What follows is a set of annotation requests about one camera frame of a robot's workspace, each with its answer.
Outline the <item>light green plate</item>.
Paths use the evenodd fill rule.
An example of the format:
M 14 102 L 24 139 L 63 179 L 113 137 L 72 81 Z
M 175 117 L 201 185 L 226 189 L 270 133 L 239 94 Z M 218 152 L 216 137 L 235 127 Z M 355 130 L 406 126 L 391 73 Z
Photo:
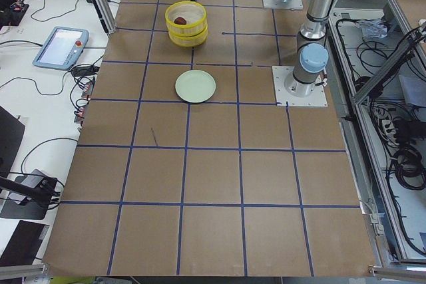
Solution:
M 184 101 L 201 103 L 213 96 L 216 81 L 206 71 L 189 70 L 182 73 L 175 82 L 175 91 Z

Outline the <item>blue teach pendant near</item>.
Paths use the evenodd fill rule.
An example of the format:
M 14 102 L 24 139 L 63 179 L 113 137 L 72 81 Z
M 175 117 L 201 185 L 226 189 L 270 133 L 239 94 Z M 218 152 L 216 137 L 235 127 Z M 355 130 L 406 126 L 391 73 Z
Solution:
M 33 60 L 36 67 L 70 70 L 83 52 L 89 32 L 85 29 L 55 27 Z

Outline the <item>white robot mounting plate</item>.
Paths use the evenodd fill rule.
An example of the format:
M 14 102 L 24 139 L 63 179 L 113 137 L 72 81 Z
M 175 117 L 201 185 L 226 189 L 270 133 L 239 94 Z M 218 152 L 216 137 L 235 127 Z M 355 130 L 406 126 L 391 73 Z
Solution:
M 278 106 L 327 107 L 321 76 L 311 84 L 298 82 L 292 66 L 273 66 L 272 78 Z

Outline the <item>brown bun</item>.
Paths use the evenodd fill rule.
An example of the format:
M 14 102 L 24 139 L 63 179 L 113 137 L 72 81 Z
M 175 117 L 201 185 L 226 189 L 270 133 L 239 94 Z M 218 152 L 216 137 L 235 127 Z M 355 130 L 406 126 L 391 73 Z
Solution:
M 187 21 L 183 17 L 177 17 L 177 18 L 175 18 L 174 23 L 177 24 L 177 25 L 186 25 Z

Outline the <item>black laptop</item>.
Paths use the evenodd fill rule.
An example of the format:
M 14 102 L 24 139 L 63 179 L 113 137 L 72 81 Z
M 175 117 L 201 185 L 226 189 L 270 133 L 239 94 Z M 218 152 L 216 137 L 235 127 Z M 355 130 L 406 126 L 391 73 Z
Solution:
M 25 125 L 3 107 L 1 107 L 0 121 L 1 177 L 6 178 L 19 151 L 25 132 Z

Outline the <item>black power adapter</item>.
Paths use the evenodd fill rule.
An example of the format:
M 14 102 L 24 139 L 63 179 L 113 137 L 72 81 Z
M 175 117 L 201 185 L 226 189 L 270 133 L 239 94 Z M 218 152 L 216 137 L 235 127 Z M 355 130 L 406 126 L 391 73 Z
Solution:
M 71 74 L 74 77 L 81 77 L 81 76 L 92 76 L 97 74 L 99 71 L 99 67 L 95 65 L 81 65 L 81 66 L 75 66 L 71 69 Z

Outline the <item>yellow bamboo steamer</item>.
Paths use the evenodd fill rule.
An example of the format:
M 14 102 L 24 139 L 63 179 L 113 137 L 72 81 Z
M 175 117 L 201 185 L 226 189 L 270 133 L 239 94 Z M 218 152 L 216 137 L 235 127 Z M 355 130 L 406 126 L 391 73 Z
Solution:
M 175 18 L 183 17 L 186 25 L 177 25 Z M 170 5 L 165 12 L 167 29 L 178 36 L 190 37 L 197 35 L 207 26 L 207 11 L 195 1 L 180 1 Z
M 179 47 L 197 47 L 206 41 L 208 36 L 208 28 L 206 27 L 197 35 L 193 35 L 190 37 L 178 36 L 171 32 L 168 32 L 168 36 L 170 40 Z

